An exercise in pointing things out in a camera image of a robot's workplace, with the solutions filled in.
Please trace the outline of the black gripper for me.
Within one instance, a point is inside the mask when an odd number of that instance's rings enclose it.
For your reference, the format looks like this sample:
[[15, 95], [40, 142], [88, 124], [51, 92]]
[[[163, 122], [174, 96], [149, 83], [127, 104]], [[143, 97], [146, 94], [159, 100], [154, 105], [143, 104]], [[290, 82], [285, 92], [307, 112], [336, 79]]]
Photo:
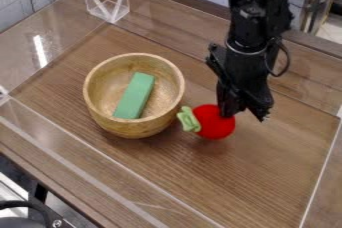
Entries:
[[267, 77], [278, 51], [278, 38], [273, 38], [258, 53], [238, 53], [229, 46], [209, 45], [206, 64], [218, 77], [217, 100], [223, 118], [246, 109], [261, 122], [269, 118], [274, 98]]

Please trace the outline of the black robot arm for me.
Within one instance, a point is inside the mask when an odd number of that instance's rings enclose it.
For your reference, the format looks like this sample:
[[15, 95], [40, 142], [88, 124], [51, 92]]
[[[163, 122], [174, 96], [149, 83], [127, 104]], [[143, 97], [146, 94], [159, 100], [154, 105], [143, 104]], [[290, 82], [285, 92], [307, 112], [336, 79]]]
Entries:
[[274, 106], [269, 77], [279, 54], [289, 50], [282, 34], [290, 29], [289, 0], [229, 0], [231, 20], [225, 43], [210, 44], [206, 64], [218, 76], [217, 101], [225, 118], [250, 111], [263, 120]]

